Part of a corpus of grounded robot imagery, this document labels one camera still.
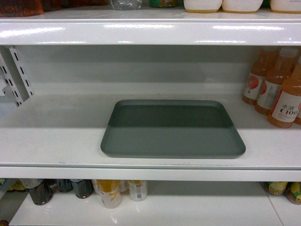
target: dark bottle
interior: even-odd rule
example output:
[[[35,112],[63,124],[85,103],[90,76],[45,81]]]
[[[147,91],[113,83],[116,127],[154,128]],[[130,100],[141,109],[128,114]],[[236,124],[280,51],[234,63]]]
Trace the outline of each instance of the dark bottle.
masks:
[[[73,189],[69,179],[55,179],[55,181],[60,192],[69,192]]]
[[[61,9],[60,0],[42,0],[44,12],[57,11]]]
[[[24,17],[43,14],[41,0],[0,0],[0,17]]]
[[[52,190],[43,179],[20,179],[36,205],[43,205],[50,201]]]
[[[70,179],[75,195],[80,199],[85,199],[93,192],[91,180]]]

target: glass bottle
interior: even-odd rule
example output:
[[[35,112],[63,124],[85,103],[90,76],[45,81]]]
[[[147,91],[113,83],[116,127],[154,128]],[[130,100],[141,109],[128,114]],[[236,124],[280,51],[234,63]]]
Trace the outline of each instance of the glass bottle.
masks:
[[[43,205],[50,201],[52,190],[43,179],[19,179],[30,194],[36,205]]]
[[[268,121],[280,128],[290,128],[301,110],[301,57],[292,75],[281,87]]]
[[[266,72],[271,69],[278,56],[277,47],[263,47],[258,60],[252,65],[248,82],[243,94],[243,101],[250,105],[256,105],[259,92]]]
[[[24,17],[43,14],[40,0],[0,0],[0,17]]]
[[[91,180],[70,179],[75,195],[80,199],[85,199],[93,192]]]
[[[57,184],[57,189],[60,192],[69,192],[71,191],[72,188],[72,183],[69,179],[55,179],[56,184]]]
[[[44,12],[57,11],[61,9],[60,0],[42,0]]]
[[[265,81],[263,82],[255,106],[257,112],[264,115],[269,114],[281,89],[284,79],[287,79],[292,74],[291,67],[295,62],[295,57],[297,54],[297,48],[281,48],[275,66],[266,74]]]

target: upper shelf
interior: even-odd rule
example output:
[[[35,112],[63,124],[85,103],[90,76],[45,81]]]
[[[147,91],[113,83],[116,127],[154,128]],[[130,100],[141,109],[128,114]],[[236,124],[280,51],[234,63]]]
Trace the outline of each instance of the upper shelf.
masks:
[[[0,19],[1,45],[301,45],[301,17],[187,13],[183,7],[117,11],[80,7]]]

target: gray plastic tray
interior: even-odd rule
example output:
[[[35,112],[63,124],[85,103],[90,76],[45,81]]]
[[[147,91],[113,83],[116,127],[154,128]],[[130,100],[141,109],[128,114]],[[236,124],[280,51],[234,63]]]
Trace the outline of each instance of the gray plastic tray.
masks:
[[[122,100],[101,142],[109,157],[233,159],[246,146],[223,105],[203,100]]]

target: plastic bottle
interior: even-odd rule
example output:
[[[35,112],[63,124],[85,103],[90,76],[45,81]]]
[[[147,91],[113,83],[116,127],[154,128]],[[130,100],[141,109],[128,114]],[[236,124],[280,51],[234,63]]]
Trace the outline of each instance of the plastic bottle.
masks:
[[[114,10],[136,10],[142,6],[142,0],[111,0]]]
[[[223,0],[222,9],[227,13],[255,13],[263,0]]]
[[[301,57],[292,75],[281,87],[268,121],[280,128],[290,128],[301,109]]]
[[[20,179],[23,186],[30,194],[32,201],[36,205],[43,205],[50,201],[52,190],[43,179]]]
[[[270,5],[275,13],[301,13],[301,0],[271,0]]]
[[[117,207],[121,202],[119,180],[97,180],[102,202],[106,208]]]
[[[24,17],[43,14],[40,0],[0,0],[0,17]]]
[[[264,189],[272,195],[281,195],[285,192],[288,182],[264,182]]]
[[[146,180],[129,180],[128,189],[130,197],[135,201],[142,201],[147,196],[147,181]]]
[[[266,74],[265,81],[263,82],[255,106],[256,111],[264,115],[269,114],[281,89],[284,79],[288,78],[292,74],[291,68],[295,62],[295,57],[297,54],[297,48],[281,48],[274,68],[270,69]]]
[[[296,205],[301,205],[301,182],[292,182],[285,192],[286,198]]]
[[[243,94],[243,101],[256,105],[266,72],[271,69],[278,56],[277,47],[262,47],[258,60],[252,65],[248,82]]]
[[[120,192],[126,192],[128,190],[128,182],[127,180],[120,180],[119,181],[119,190]]]
[[[70,179],[75,195],[80,199],[85,199],[93,192],[91,180]]]
[[[44,12],[57,11],[61,9],[60,0],[42,0]]]
[[[215,13],[222,5],[222,0],[184,0],[184,7],[189,13]]]
[[[72,183],[69,179],[55,179],[57,188],[60,192],[69,192],[72,188]]]

